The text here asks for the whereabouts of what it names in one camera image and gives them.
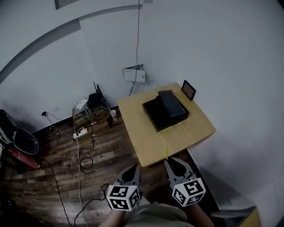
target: wooden table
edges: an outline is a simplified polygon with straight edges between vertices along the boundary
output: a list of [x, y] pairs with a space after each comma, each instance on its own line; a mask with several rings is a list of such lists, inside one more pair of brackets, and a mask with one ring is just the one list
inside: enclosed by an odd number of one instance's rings
[[[189, 111], [189, 116], [186, 120], [157, 132], [143, 110], [142, 103], [156, 98], [161, 90], [172, 90]], [[177, 83], [120, 99], [118, 106], [141, 166], [165, 159], [166, 149], [171, 156], [216, 131], [201, 109], [186, 97]]]

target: power strip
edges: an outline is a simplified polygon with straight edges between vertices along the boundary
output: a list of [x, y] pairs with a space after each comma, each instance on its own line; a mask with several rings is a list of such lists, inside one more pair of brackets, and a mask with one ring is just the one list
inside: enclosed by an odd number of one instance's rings
[[78, 135], [76, 133], [73, 134], [73, 138], [74, 139], [79, 138], [79, 137], [81, 137], [81, 136], [83, 136], [83, 135], [85, 135], [87, 133], [88, 133], [88, 130], [86, 128], [82, 128]]

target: electrical cable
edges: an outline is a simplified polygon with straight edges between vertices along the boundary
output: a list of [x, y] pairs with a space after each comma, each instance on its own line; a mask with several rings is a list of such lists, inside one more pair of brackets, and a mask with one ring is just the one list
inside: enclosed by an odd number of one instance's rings
[[[80, 157], [79, 157], [79, 143], [78, 143], [77, 137], [76, 137], [76, 142], [77, 142], [77, 146], [78, 146], [78, 161], [79, 161], [79, 163], [80, 163]], [[82, 200], [81, 200], [80, 170], [81, 170], [81, 167], [79, 166], [79, 172], [78, 172], [78, 180], [79, 180], [79, 198], [80, 198], [81, 207], [82, 207], [82, 209], [83, 209], [83, 204], [82, 204]], [[87, 227], [89, 227], [89, 224], [88, 224], [87, 219], [86, 219], [86, 217], [85, 217], [85, 212], [84, 212], [84, 210], [83, 210], [83, 216], [84, 216], [85, 222], [87, 223]]]
[[108, 107], [110, 107], [110, 104], [108, 103], [107, 99], [106, 98], [102, 98], [104, 100], [105, 103], [108, 104]]
[[82, 119], [82, 115], [81, 115], [81, 120], [82, 120], [83, 122], [85, 122], [85, 121], [86, 121], [86, 120], [83, 120], [83, 119]]
[[[54, 115], [52, 115], [52, 114], [50, 114], [49, 112], [46, 112], [46, 113], [48, 113], [49, 115], [51, 115], [51, 116], [54, 116]], [[59, 121], [62, 121], [61, 119], [58, 119], [56, 116], [54, 116], [57, 120], [59, 120]]]
[[66, 213], [66, 210], [65, 210], [65, 207], [64, 207], [63, 201], [62, 201], [62, 197], [61, 197], [61, 194], [60, 194], [60, 191], [59, 191], [58, 183], [57, 183], [57, 180], [56, 180], [56, 177], [55, 177], [55, 174], [54, 174], [54, 171], [53, 171], [52, 165], [49, 163], [49, 161], [47, 161], [47, 160], [45, 160], [45, 159], [43, 159], [42, 161], [46, 161], [46, 162], [50, 165], [50, 167], [51, 167], [52, 174], [53, 174], [53, 177], [54, 177], [55, 182], [56, 182], [58, 195], [59, 195], [59, 197], [60, 197], [61, 204], [62, 204], [62, 206], [63, 206], [65, 216], [66, 216], [66, 218], [67, 218], [67, 221], [68, 221], [69, 226], [70, 226], [70, 227], [72, 227], [72, 226], [71, 226], [71, 224], [70, 224], [70, 222], [69, 222], [69, 218], [68, 218], [68, 216], [67, 216], [67, 213]]
[[106, 105], [106, 107], [107, 107], [108, 109], [110, 108], [110, 105], [109, 105], [106, 101], [102, 100], [102, 102]]
[[51, 120], [49, 120], [49, 118], [47, 118], [46, 115], [45, 115], [45, 118], [51, 123], [51, 125], [53, 125], [53, 123], [51, 122]]
[[134, 80], [134, 83], [133, 83], [133, 86], [129, 92], [129, 95], [128, 96], [131, 96], [131, 93], [134, 89], [134, 86], [136, 84], [136, 77], [137, 77], [137, 67], [138, 67], [138, 56], [137, 56], [137, 53], [138, 53], [138, 45], [139, 45], [139, 19], [140, 19], [140, 0], [138, 0], [138, 31], [137, 31], [137, 47], [136, 47], [136, 69], [135, 69], [135, 80]]
[[[81, 168], [81, 171], [83, 172], [83, 173], [85, 173], [85, 174], [90, 174], [90, 173], [92, 173], [92, 172], [94, 172], [94, 170], [92, 170], [91, 172], [85, 172], [84, 171], [84, 169], [85, 170], [87, 170], [87, 169], [90, 169], [90, 168], [92, 168], [93, 167], [93, 165], [94, 165], [94, 160], [91, 158], [91, 157], [89, 157], [89, 156], [86, 156], [86, 157], [84, 157], [84, 158], [82, 158], [81, 160], [80, 160], [80, 154], [81, 154], [81, 151], [84, 149], [84, 150], [92, 150], [92, 149], [94, 149], [94, 147], [95, 147], [95, 145], [94, 145], [94, 139], [93, 139], [93, 126], [92, 126], [92, 124], [87, 120], [87, 118], [86, 118], [86, 116], [84, 115], [84, 117], [85, 117], [85, 119], [86, 119], [86, 121], [89, 123], [89, 125], [91, 126], [91, 128], [92, 128], [92, 133], [91, 133], [91, 139], [92, 139], [92, 143], [93, 143], [93, 146], [91, 147], [91, 148], [81, 148], [80, 149], [80, 151], [79, 151], [79, 155], [78, 155], [78, 163], [79, 163], [79, 165], [80, 165], [80, 168]], [[83, 162], [83, 160], [85, 160], [85, 159], [87, 159], [87, 158], [89, 158], [89, 159], [91, 159], [91, 161], [92, 161], [92, 164], [89, 166], [89, 167], [84, 167], [84, 166], [82, 166], [82, 162]]]
[[57, 130], [55, 131], [55, 127], [54, 127], [53, 133], [50, 134], [50, 135], [48, 135], [46, 138], [47, 138], [48, 140], [50, 140], [50, 138], [52, 137], [52, 135], [55, 134], [57, 131], [61, 131], [61, 132], [65, 133], [67, 136], [69, 136], [66, 132], [64, 132], [64, 131], [62, 131], [62, 130], [60, 130], [60, 129], [57, 129]]
[[91, 115], [92, 113], [91, 113], [91, 110], [90, 110], [90, 109], [87, 109], [87, 110], [84, 111], [84, 114], [83, 114], [84, 117], [86, 117], [85, 114], [87, 115], [87, 117], [88, 117], [88, 119], [90, 120], [90, 122], [92, 122], [93, 124], [96, 123], [96, 122], [92, 119], [93, 116]]
[[104, 184], [102, 187], [101, 187], [101, 190], [103, 192], [103, 199], [92, 199], [90, 200], [89, 202], [86, 203], [86, 205], [83, 207], [83, 209], [76, 215], [75, 219], [74, 219], [74, 227], [76, 227], [76, 219], [78, 218], [78, 216], [84, 211], [84, 209], [86, 208], [86, 206], [94, 201], [94, 200], [98, 200], [98, 201], [103, 201], [106, 199], [107, 195], [106, 195], [106, 189], [108, 188], [108, 184]]
[[100, 107], [103, 108], [103, 109], [108, 109], [108, 111], [110, 112], [110, 109], [108, 107], [102, 107], [102, 106], [100, 106]]

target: red object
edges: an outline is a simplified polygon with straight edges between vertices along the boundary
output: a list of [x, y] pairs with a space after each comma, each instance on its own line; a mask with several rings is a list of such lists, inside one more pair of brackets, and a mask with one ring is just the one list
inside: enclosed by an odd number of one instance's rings
[[9, 148], [8, 151], [10, 152], [10, 154], [12, 156], [14, 156], [16, 159], [24, 162], [25, 164], [33, 167], [33, 168], [39, 168], [40, 167], [40, 164], [37, 163], [32, 157], [22, 153], [21, 151], [19, 151], [18, 149], [16, 148]]

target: black and white marker cube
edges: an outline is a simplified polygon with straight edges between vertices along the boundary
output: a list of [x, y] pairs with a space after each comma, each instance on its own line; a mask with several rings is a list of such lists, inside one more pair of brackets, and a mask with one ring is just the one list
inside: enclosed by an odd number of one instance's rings
[[172, 196], [183, 207], [199, 202], [206, 190], [201, 178], [187, 181], [174, 186]]
[[132, 211], [140, 200], [140, 195], [137, 186], [110, 185], [106, 198], [111, 209]]

